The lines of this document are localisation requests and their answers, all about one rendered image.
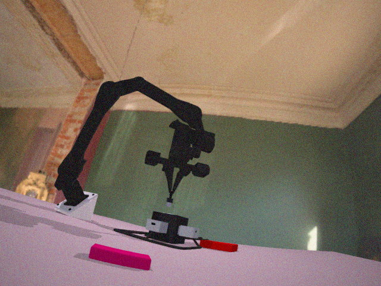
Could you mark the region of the red rectangular block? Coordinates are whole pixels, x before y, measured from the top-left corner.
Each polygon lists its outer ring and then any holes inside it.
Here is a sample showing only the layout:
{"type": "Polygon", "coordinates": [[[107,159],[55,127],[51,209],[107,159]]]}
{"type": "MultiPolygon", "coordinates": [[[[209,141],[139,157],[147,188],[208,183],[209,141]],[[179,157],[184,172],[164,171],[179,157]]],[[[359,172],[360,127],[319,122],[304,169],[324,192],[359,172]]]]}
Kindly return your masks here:
{"type": "Polygon", "coordinates": [[[231,244],[231,243],[224,243],[224,242],[218,242],[218,241],[211,241],[211,240],[201,240],[200,246],[205,248],[210,248],[213,250],[221,250],[221,251],[228,251],[228,252],[234,252],[238,250],[238,244],[231,244]]]}

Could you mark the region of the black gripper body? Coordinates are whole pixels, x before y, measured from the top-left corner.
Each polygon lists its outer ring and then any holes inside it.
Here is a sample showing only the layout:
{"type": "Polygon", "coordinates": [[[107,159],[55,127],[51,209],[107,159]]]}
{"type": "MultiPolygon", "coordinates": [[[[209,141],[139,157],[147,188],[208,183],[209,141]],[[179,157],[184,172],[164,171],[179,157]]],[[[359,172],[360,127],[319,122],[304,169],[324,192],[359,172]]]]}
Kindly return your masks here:
{"type": "MultiPolygon", "coordinates": [[[[171,147],[174,144],[174,141],[178,141],[179,144],[185,145],[188,144],[191,147],[190,142],[184,140],[184,139],[174,139],[172,140],[171,147]]],[[[146,158],[145,158],[145,164],[156,166],[157,164],[163,164],[163,166],[169,165],[173,166],[175,168],[180,169],[186,169],[190,170],[194,176],[199,176],[204,178],[208,174],[210,174],[210,167],[207,164],[197,163],[196,165],[187,164],[186,158],[179,157],[179,156],[173,156],[167,158],[160,157],[160,153],[155,151],[147,151],[146,152],[146,158]]]]}

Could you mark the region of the magenta rectangular block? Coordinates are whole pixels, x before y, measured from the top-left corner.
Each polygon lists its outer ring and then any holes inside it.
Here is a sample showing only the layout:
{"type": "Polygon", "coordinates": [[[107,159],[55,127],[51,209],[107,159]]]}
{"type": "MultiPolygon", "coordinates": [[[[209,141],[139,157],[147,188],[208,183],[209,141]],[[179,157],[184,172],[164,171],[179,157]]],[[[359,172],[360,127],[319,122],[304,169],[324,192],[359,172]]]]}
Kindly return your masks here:
{"type": "Polygon", "coordinates": [[[90,248],[89,258],[146,271],[150,269],[151,265],[151,258],[147,254],[134,253],[100,244],[94,244],[90,248]]]}

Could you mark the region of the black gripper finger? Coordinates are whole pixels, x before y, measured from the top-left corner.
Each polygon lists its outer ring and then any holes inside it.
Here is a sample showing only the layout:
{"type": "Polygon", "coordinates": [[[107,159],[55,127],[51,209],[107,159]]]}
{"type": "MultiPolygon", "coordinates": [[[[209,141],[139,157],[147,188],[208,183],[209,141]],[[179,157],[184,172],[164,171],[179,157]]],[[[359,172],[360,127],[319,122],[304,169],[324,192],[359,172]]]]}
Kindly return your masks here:
{"type": "Polygon", "coordinates": [[[178,184],[180,183],[180,181],[182,180],[182,178],[184,176],[187,176],[188,174],[190,174],[190,172],[191,172],[190,170],[186,170],[186,169],[180,169],[179,170],[179,172],[176,175],[175,181],[174,181],[173,194],[176,191],[176,188],[177,188],[178,184]]]}
{"type": "Polygon", "coordinates": [[[171,193],[172,186],[173,186],[173,171],[174,167],[169,165],[164,165],[162,168],[162,171],[165,171],[166,177],[167,177],[167,183],[168,183],[168,191],[171,193]]]}

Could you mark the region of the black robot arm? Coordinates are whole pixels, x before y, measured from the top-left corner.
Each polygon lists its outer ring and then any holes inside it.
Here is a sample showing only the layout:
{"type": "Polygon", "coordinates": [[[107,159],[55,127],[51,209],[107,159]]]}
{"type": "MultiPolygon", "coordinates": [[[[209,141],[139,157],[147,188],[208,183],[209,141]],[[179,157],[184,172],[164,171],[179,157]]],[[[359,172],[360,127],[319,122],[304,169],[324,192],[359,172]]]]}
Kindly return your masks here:
{"type": "Polygon", "coordinates": [[[175,129],[173,140],[184,139],[190,142],[192,147],[188,144],[182,145],[178,141],[174,141],[174,144],[170,148],[169,157],[175,155],[186,158],[186,162],[189,162],[189,159],[192,160],[193,157],[199,158],[201,151],[210,153],[214,149],[216,134],[204,130],[201,119],[202,110],[198,106],[175,98],[140,76],[118,82],[104,82],[96,96],[94,108],[77,137],[72,150],[58,167],[58,176],[54,186],[58,191],[63,191],[67,200],[64,205],[77,206],[88,198],[89,195],[83,192],[77,180],[83,171],[84,164],[87,162],[87,160],[83,159],[85,151],[105,113],[121,96],[135,91],[139,91],[157,103],[169,108],[182,121],[188,123],[189,126],[179,122],[178,119],[170,123],[169,127],[175,129]]]}

